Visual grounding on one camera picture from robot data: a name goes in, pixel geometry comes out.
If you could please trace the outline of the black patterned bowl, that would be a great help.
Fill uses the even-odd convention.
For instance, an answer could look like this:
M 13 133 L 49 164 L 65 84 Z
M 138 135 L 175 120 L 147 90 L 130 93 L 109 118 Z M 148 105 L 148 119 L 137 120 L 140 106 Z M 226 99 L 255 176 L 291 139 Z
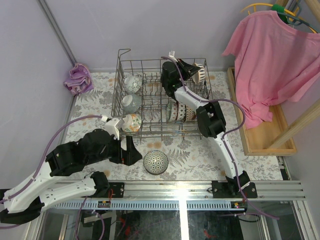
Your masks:
M 153 150 L 144 156 L 143 166 L 149 174 L 161 175 L 167 170 L 169 159 L 164 152 Z

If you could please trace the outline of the grey dotted bowl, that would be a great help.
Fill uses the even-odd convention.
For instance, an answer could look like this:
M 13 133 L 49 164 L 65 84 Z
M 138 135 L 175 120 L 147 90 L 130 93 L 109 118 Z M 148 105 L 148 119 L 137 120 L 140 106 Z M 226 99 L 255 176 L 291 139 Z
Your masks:
M 137 112 L 142 105 L 142 98 L 136 94 L 129 94 L 123 97 L 121 103 L 125 113 L 133 114 Z

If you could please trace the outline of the green diamond patterned bowl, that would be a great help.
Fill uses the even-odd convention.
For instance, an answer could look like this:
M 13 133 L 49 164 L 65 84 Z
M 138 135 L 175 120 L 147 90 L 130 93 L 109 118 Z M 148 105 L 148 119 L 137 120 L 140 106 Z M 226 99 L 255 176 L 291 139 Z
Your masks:
M 167 121 L 167 122 L 175 122 L 175 121 L 173 120 L 173 116 L 172 116 L 173 103 L 176 103 L 176 102 L 169 101 L 168 104 L 167 104 L 167 106 L 166 106 L 166 121 Z

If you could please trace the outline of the brown lattice patterned bowl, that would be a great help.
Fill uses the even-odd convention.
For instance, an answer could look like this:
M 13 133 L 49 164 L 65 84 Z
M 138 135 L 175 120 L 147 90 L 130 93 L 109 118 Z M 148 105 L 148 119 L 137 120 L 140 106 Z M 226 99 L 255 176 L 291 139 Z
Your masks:
M 189 106 L 186 106 L 185 109 L 186 109 L 185 122 L 193 121 L 197 117 L 196 112 L 193 111 Z

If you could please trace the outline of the yellow floral bowl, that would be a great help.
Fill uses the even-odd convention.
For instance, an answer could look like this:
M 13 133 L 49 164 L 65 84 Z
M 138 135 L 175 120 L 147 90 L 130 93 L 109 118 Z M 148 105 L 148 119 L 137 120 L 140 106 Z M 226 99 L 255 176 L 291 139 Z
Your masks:
M 123 119 L 121 129 L 126 133 L 136 133 L 142 125 L 142 118 L 139 114 L 127 114 Z

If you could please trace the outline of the cream bowl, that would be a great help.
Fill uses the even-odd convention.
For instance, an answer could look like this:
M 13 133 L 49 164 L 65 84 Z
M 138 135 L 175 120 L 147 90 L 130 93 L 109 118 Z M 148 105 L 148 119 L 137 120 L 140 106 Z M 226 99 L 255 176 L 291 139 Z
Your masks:
M 195 84 L 201 84 L 206 79 L 206 70 L 205 67 L 200 63 L 193 63 L 193 66 L 199 67 L 198 72 L 193 76 L 193 81 Z

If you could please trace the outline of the corner aluminium post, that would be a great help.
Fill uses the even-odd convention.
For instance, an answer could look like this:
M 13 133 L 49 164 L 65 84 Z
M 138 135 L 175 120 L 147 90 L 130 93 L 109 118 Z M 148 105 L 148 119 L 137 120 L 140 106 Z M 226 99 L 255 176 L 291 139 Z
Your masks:
M 49 25 L 51 26 L 55 36 L 57 37 L 64 53 L 66 54 L 68 60 L 70 61 L 70 63 L 72 65 L 74 65 L 77 60 L 71 50 L 71 47 L 69 46 L 53 12 L 50 9 L 50 6 L 48 5 L 46 0 L 37 0 L 36 1 L 40 7 L 40 9 L 42 10 L 45 18 L 47 19 Z

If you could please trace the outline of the wooden tray frame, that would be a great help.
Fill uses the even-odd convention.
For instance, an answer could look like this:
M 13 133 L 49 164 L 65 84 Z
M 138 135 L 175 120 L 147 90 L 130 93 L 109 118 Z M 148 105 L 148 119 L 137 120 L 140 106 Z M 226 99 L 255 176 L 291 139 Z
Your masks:
M 288 123 L 280 105 L 270 106 L 273 114 L 271 122 L 262 122 L 255 128 L 247 129 L 243 125 L 239 132 L 243 151 L 246 156 L 292 156 L 297 152 L 292 138 L 277 148 L 270 148 L 276 137 L 287 127 Z

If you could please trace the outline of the aluminium frame rail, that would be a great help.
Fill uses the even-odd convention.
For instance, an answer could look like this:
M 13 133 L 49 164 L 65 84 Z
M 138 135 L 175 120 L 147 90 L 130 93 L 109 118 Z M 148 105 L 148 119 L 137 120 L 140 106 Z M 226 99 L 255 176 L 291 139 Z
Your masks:
M 123 180 L 124 200 L 209 200 L 212 181 Z M 305 201 L 306 194 L 297 180 L 255 180 L 257 198 L 253 201 Z

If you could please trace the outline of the pink t-shirt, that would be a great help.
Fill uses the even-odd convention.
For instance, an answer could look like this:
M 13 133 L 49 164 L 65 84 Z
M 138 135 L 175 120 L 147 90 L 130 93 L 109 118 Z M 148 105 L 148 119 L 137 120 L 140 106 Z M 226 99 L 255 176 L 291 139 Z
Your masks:
M 298 102 L 320 77 L 320 35 L 290 27 L 273 10 L 245 17 L 222 54 L 235 57 L 236 100 L 247 129 L 271 122 L 270 106 Z

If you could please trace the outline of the yellow clothes hanger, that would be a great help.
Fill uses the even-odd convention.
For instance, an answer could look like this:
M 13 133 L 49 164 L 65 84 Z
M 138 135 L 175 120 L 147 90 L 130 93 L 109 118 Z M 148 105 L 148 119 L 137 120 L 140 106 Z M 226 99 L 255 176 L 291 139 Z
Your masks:
M 281 6 L 280 4 L 271 4 L 271 3 L 263 3 L 263 2 L 256 2 L 244 7 L 240 12 L 244 13 L 247 12 L 247 15 L 256 13 L 258 11 L 257 8 L 264 7 L 266 11 L 274 11 L 276 12 L 279 19 L 288 26 L 292 28 L 299 27 L 299 26 L 306 26 L 312 33 L 319 34 L 320 31 L 317 30 L 313 25 L 307 22 L 303 17 L 301 17 L 302 6 L 297 1 L 294 4 L 293 10 L 287 9 L 285 6 Z

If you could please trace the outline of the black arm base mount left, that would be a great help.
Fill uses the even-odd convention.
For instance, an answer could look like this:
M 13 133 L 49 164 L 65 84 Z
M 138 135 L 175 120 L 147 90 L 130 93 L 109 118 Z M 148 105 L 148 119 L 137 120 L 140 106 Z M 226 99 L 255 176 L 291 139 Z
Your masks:
M 109 199 L 122 199 L 125 193 L 124 182 L 111 182 L 107 191 L 107 197 Z

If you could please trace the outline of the teal clothes hanger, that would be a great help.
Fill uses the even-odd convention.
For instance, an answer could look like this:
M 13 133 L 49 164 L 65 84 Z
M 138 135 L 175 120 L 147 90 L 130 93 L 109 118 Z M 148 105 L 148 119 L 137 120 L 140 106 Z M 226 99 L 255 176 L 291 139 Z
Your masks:
M 286 25 L 291 25 L 292 27 L 298 27 L 300 25 L 307 26 L 313 33 L 318 33 L 316 29 L 314 29 L 307 21 L 303 20 L 300 17 L 300 13 L 302 11 L 301 4 L 297 2 L 294 5 L 294 12 L 288 13 L 285 11 L 285 7 L 280 6 L 279 4 L 274 4 L 271 7 L 272 11 L 276 11 L 278 17 L 284 22 Z

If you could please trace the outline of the white bowl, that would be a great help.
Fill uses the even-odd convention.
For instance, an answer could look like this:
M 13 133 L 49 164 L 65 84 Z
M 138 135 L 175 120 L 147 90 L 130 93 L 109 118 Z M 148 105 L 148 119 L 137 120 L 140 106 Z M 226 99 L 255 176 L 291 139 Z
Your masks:
M 177 121 L 183 122 L 186 118 L 186 105 L 182 102 L 178 102 Z
M 172 117 L 175 122 L 179 122 L 181 118 L 181 107 L 179 102 L 172 104 Z

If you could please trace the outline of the purple crumpled cloth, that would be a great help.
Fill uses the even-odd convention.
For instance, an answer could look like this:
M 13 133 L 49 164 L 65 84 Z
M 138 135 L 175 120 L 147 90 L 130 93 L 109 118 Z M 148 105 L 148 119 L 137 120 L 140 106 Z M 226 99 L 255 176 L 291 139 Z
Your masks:
M 73 96 L 78 96 L 94 89 L 90 71 L 86 65 L 81 63 L 75 63 L 63 85 Z

